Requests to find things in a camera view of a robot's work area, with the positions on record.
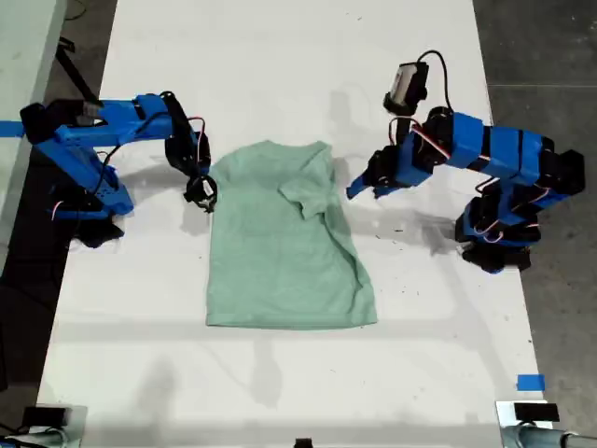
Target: white table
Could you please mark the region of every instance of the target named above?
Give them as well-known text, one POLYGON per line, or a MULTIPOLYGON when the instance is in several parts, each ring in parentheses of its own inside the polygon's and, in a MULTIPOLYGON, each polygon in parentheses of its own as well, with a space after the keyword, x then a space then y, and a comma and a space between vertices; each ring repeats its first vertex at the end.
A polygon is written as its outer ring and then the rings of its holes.
MULTIPOLYGON (((43 100, 65 10, 66 0, 0 0, 0 120, 43 100)), ((0 275, 30 151, 26 138, 0 138, 0 275)))
MULTIPOLYGON (((468 0, 121 1, 102 97, 174 91, 216 160, 326 141, 343 188, 385 145, 398 64, 431 48, 452 105, 489 121, 468 0)), ((429 63, 420 119, 443 101, 429 63)), ((209 222, 186 179, 161 142, 114 164, 136 208, 119 243, 73 245, 38 398, 87 406, 86 446, 498 446, 494 401, 541 399, 515 386, 537 371, 518 272, 488 275, 442 236, 479 175, 440 167, 345 203, 380 322, 293 332, 205 327, 209 222)))

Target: concrete floor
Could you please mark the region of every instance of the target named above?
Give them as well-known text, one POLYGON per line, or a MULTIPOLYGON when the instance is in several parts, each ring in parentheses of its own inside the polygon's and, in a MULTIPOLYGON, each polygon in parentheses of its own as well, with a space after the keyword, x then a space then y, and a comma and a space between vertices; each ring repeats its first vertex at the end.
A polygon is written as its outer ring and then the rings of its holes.
MULTIPOLYGON (((98 92, 116 0, 81 1, 87 13, 67 21, 62 35, 76 42, 73 60, 98 92)), ((547 398, 558 403, 562 427, 597 435, 597 268, 591 263, 597 254, 592 233, 597 210, 592 207, 596 188, 590 182, 597 178, 597 148, 590 134, 597 119, 597 2, 474 3, 494 124, 544 133, 559 151, 573 147, 585 154, 587 190, 541 214, 543 239, 522 281, 539 370, 547 376, 547 398)), ((68 15, 80 8, 71 1, 68 15)), ((79 95, 55 65, 47 100, 59 97, 79 95)), ((21 230, 13 236, 9 267, 0 283, 8 291, 0 303, 8 382, 8 390, 0 393, 0 421, 12 426, 19 425, 22 407, 35 403, 62 277, 68 229, 47 222, 37 236, 37 252, 26 250, 31 245, 28 226, 35 222, 39 229, 40 222, 48 221, 35 211, 40 209, 35 191, 55 175, 51 163, 39 154, 32 156, 18 217, 21 230), (41 261, 40 246, 45 251, 41 261), (19 287, 24 278, 26 290, 19 287), (27 337, 16 330, 22 323, 31 328, 27 337)))

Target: green t-shirt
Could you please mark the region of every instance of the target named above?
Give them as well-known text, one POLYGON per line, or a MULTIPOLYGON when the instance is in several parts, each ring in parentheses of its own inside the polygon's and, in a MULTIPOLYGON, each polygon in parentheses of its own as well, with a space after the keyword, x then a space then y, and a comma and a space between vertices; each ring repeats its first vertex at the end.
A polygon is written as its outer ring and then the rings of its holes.
POLYGON ((344 329, 377 321, 331 150, 266 141, 220 160, 207 325, 344 329))

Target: wire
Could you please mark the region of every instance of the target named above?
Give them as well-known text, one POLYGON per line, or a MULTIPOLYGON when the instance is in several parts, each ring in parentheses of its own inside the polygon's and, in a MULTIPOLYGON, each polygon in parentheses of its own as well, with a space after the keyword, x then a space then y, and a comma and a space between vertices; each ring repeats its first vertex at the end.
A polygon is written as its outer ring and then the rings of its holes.
POLYGON ((201 139, 203 138, 203 135, 205 134, 205 120, 202 117, 189 117, 188 121, 193 121, 194 119, 201 120, 201 133, 199 134, 199 138, 197 139, 197 163, 199 163, 199 152, 200 152, 200 148, 201 148, 201 139))
POLYGON ((417 59, 417 63, 419 63, 421 59, 427 56, 428 54, 435 54, 436 56, 438 56, 439 61, 441 62, 441 68, 444 71, 444 98, 446 100, 446 105, 448 106, 449 110, 453 112, 454 109, 451 108, 450 98, 448 96, 448 68, 446 67, 446 61, 444 61, 444 57, 441 55, 439 51, 437 51, 436 49, 429 49, 421 56, 419 56, 419 59, 417 59))
POLYGON ((408 117, 406 115, 396 115, 388 123, 388 138, 390 139, 390 143, 392 144, 393 147, 396 146, 396 141, 394 140, 394 133, 392 132, 392 123, 394 123, 395 121, 398 121, 399 119, 408 119, 408 120, 412 121, 413 123, 415 123, 417 126, 422 127, 421 123, 419 121, 417 121, 416 119, 414 119, 413 117, 408 117))
POLYGON ((487 235, 485 235, 483 237, 483 239, 489 243, 489 244, 493 244, 493 243, 497 243, 498 241, 500 241, 502 238, 504 238, 504 233, 502 231, 500 231, 500 234, 497 236, 497 238, 495 238, 494 240, 490 240, 489 238, 487 238, 487 235))
POLYGON ((38 299, 33 294, 25 291, 24 289, 21 289, 20 287, 17 287, 15 285, 8 284, 8 283, 1 283, 0 284, 0 288, 1 287, 7 287, 7 288, 10 288, 10 289, 14 289, 18 293, 20 293, 22 296, 26 297, 30 301, 32 301, 32 302, 36 303, 37 305, 41 306, 42 308, 44 308, 49 313, 54 314, 54 310, 49 305, 45 304, 43 301, 41 301, 40 299, 38 299))
POLYGON ((81 2, 81 0, 75 0, 75 1, 77 3, 79 3, 83 7, 83 9, 81 9, 81 12, 79 12, 78 14, 75 14, 72 17, 65 18, 64 19, 65 21, 76 21, 77 19, 80 19, 87 13, 87 7, 83 4, 83 2, 81 2))
MULTIPOLYGON (((133 132, 133 135, 138 135, 139 133, 142 133, 147 126, 149 126, 151 124, 151 122, 154 119, 157 119, 159 117, 162 117, 164 115, 170 115, 168 114, 168 112, 166 111, 161 111, 161 112, 156 112, 155 114, 151 115, 148 119, 146 119, 143 124, 141 124, 141 126, 139 126, 137 129, 135 129, 135 131, 133 132)), ((203 132, 205 129, 205 120, 203 121, 203 127, 201 128, 201 131, 203 132)), ((83 208, 83 204, 85 202, 85 198, 87 197, 93 197, 97 194, 97 192, 100 189, 100 186, 102 185, 102 182, 104 182, 104 176, 105 176, 105 170, 108 166, 108 163, 110 162, 110 159, 112 159, 112 156, 114 156, 114 154, 116 154, 116 152, 122 147, 121 144, 116 145, 110 152, 107 153, 107 156, 105 156, 105 159, 102 163, 102 171, 100 172, 100 178, 97 182, 97 185, 95 186, 95 188, 93 189, 93 191, 91 193, 87 192, 87 194, 85 195, 85 197, 83 198, 83 201, 81 202, 81 204, 79 205, 78 209, 76 210, 76 225, 75 225, 75 229, 73 230, 73 234, 71 236, 71 240, 75 237, 76 233, 78 232, 79 227, 81 226, 81 217, 80 217, 80 212, 81 209, 83 208)))
POLYGON ((427 142, 429 145, 431 145, 442 156, 444 156, 446 158, 446 160, 450 159, 450 153, 448 151, 446 151, 443 147, 441 147, 438 143, 436 143, 434 140, 432 140, 431 137, 429 137, 425 133, 423 133, 423 131, 421 131, 419 128, 413 126, 411 128, 411 130, 414 133, 416 133, 417 135, 419 135, 425 142, 427 142))
MULTIPOLYGON (((543 191, 539 196, 537 196, 536 198, 534 198, 532 201, 528 202, 528 203, 536 203, 537 201, 539 201, 540 199, 545 198, 548 194, 550 189, 544 189, 545 191, 543 191)), ((512 212, 515 212, 516 210, 518 210, 519 208, 521 208, 524 205, 524 203, 519 203, 518 205, 515 205, 514 207, 512 207, 512 212)), ((487 233, 488 231, 490 231, 493 227, 495 227, 495 225, 499 222, 499 219, 496 219, 487 229, 485 229, 484 231, 478 231, 477 230, 477 226, 473 227, 473 231, 477 234, 477 235, 483 235, 485 233, 487 233)))
POLYGON ((54 220, 54 217, 56 216, 56 210, 58 210, 58 207, 60 207, 61 203, 64 203, 64 201, 58 201, 56 202, 56 205, 54 205, 54 208, 52 209, 52 221, 54 220))
POLYGON ((481 182, 480 184, 477 184, 477 186, 475 187, 475 191, 478 194, 483 194, 483 192, 481 191, 481 187, 487 187, 489 184, 491 184, 493 181, 495 180, 495 177, 491 176, 489 179, 485 179, 483 182, 481 182))
POLYGON ((8 425, 5 425, 4 423, 0 422, 0 428, 10 432, 11 434, 16 434, 17 432, 19 432, 17 429, 14 429, 8 425))

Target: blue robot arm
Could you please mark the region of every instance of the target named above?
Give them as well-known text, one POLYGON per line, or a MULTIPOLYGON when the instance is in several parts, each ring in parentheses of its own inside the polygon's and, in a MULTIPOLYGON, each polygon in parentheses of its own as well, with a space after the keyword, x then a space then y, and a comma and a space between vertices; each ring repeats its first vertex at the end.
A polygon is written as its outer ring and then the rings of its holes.
POLYGON ((109 165, 123 145, 142 140, 164 140, 168 162, 188 176, 184 196, 208 213, 214 208, 217 187, 208 175, 209 141, 194 132, 174 95, 139 95, 132 101, 58 100, 44 107, 33 104, 21 111, 21 123, 0 122, 0 132, 27 136, 75 185, 55 186, 50 192, 55 217, 76 219, 75 237, 96 247, 122 236, 112 217, 126 215, 133 203, 126 187, 109 165), (81 126, 81 118, 95 124, 81 126), (95 148, 112 147, 103 161, 95 148))
MULTIPOLYGON (((421 64, 403 64, 400 70, 421 64)), ((408 85, 396 89, 395 83, 384 99, 385 108, 396 115, 395 142, 373 154, 367 170, 346 190, 348 198, 369 187, 376 198, 416 187, 444 163, 484 173, 493 182, 478 190, 481 196, 456 221, 456 241, 468 243, 463 258, 490 273, 507 265, 529 267, 529 246, 541 238, 536 215, 585 188, 583 156, 573 150, 557 154, 547 137, 485 126, 451 107, 436 107, 425 123, 410 127, 426 95, 427 70, 415 70, 422 75, 406 80, 400 70, 396 78, 408 85)))

